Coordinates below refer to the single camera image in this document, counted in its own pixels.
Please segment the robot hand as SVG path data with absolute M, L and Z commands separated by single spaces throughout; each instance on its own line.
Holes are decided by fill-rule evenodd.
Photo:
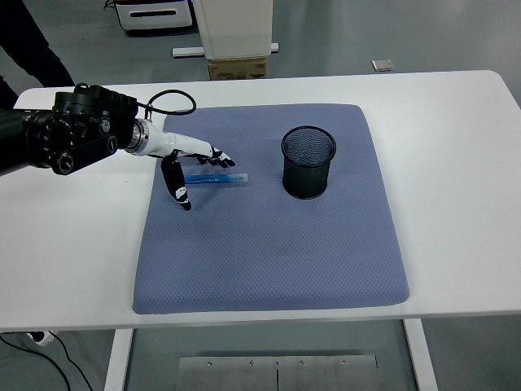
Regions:
M 159 157 L 160 169 L 169 194 L 186 210 L 191 210 L 186 182 L 179 156 L 195 158 L 201 164 L 209 163 L 223 168 L 235 166 L 234 161 L 210 143 L 183 134 L 164 132 L 150 121 L 143 120 L 148 136 L 142 153 L 145 156 Z

